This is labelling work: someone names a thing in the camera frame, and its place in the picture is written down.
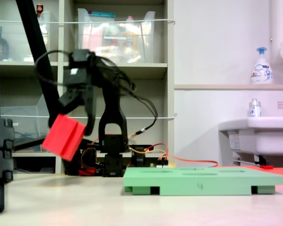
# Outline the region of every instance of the white table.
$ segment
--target white table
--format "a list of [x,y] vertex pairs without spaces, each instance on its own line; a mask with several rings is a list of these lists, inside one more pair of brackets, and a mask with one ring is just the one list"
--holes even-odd
[[15,175],[0,226],[283,226],[276,195],[132,196],[122,178]]

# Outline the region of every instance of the black pole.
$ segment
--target black pole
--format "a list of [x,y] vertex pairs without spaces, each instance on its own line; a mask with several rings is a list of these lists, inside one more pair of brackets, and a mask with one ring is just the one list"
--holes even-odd
[[[46,53],[46,47],[40,30],[40,25],[36,16],[32,0],[16,0],[19,13],[23,22],[30,50],[36,61],[42,54]],[[44,57],[38,63],[39,73],[48,80],[53,80],[53,73],[48,57]],[[57,87],[39,79],[44,99],[49,111],[51,126],[58,115],[59,94]]]

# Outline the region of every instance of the clear plastic container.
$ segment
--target clear plastic container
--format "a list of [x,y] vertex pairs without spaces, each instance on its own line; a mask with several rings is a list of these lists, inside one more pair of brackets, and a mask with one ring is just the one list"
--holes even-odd
[[[58,48],[58,24],[57,19],[51,12],[42,12],[39,23],[47,51]],[[27,61],[33,62],[33,56],[27,41],[26,33],[22,23],[0,22],[2,30],[1,42],[7,45],[8,53],[0,60],[3,61]],[[56,62],[57,55],[49,55],[50,61]]]
[[[37,106],[13,106],[0,107],[1,118],[13,120],[15,130],[15,144],[28,142],[32,139],[43,137],[48,134],[49,112],[44,96],[42,95]],[[40,152],[41,146],[30,147],[20,152]]]
[[[153,20],[148,12],[144,20]],[[91,22],[86,9],[78,9],[79,22]],[[79,24],[79,48],[94,51],[115,63],[153,63],[154,22]]]

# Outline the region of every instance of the green foam board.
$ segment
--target green foam board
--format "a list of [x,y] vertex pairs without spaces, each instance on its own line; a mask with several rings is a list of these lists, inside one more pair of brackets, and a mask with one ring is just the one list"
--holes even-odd
[[160,195],[274,194],[283,176],[255,169],[226,168],[127,168],[125,192]]

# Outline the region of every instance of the wash basin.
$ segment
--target wash basin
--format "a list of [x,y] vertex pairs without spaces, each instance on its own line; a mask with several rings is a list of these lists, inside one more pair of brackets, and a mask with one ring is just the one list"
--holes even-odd
[[249,117],[225,121],[218,129],[229,135],[236,152],[283,155],[283,117]]

